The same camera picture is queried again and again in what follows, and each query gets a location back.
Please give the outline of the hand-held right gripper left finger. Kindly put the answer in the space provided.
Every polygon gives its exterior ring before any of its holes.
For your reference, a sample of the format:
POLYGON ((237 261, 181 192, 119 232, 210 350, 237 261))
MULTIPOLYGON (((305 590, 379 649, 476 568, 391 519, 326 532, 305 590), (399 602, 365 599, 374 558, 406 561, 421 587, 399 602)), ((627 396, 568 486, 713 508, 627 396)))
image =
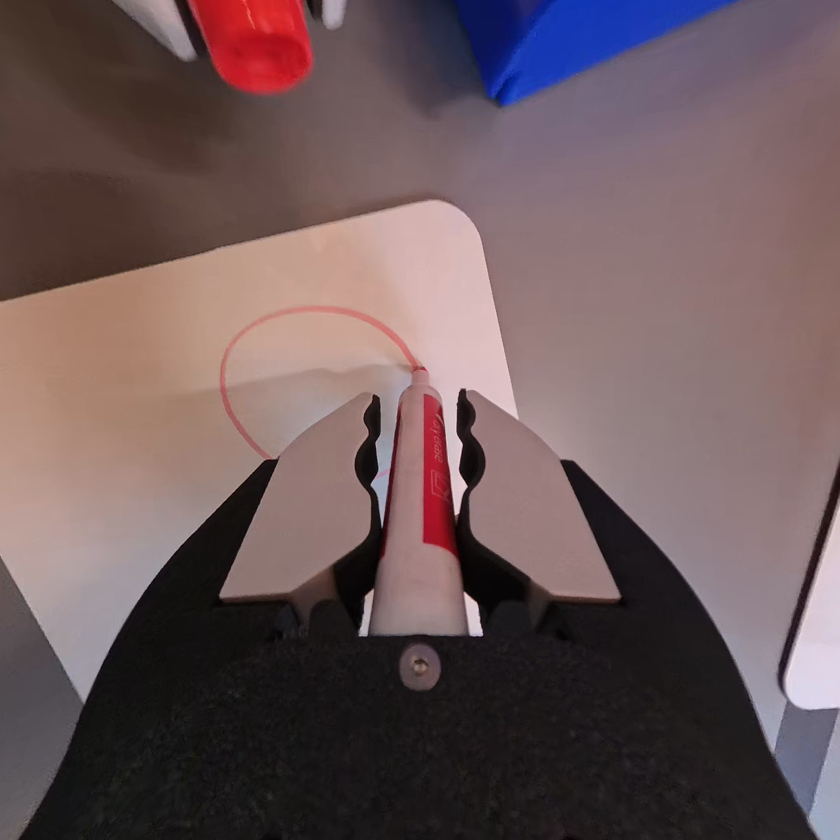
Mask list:
POLYGON ((320 601, 359 621, 382 543, 372 483, 381 401, 360 394, 280 454, 222 589, 226 604, 279 602, 308 617, 320 601))

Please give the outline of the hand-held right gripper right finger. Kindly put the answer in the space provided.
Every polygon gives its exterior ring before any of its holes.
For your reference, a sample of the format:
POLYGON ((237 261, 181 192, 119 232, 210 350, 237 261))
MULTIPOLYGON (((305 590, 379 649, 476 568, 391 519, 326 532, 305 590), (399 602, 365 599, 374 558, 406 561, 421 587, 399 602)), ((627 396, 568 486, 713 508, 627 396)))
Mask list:
POLYGON ((478 391, 458 394, 457 545, 465 592, 491 613, 524 604, 539 621, 555 602, 622 599, 561 458, 478 391))

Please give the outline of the red marker cap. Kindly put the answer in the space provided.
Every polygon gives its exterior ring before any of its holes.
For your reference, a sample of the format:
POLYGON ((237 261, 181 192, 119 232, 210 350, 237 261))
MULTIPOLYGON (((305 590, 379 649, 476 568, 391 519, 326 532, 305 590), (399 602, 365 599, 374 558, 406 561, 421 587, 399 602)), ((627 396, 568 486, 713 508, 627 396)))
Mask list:
POLYGON ((308 7, 302 1, 188 1, 217 74, 247 93, 273 95, 313 67, 308 7))

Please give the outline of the red whiteboard marker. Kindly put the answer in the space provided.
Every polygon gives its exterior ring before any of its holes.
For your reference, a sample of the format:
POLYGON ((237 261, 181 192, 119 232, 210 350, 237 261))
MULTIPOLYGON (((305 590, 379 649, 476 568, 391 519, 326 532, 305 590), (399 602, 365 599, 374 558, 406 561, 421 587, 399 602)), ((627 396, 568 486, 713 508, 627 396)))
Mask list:
POLYGON ((467 636, 444 406, 424 367, 397 407, 370 636, 467 636))

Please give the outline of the blue open-front storage bin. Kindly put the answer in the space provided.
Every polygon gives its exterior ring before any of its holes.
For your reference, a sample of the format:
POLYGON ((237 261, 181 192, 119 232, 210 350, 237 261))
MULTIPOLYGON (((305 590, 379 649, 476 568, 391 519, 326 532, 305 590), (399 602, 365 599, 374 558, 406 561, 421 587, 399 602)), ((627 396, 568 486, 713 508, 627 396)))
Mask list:
POLYGON ((455 1, 486 94, 501 106, 729 5, 732 1, 455 1))

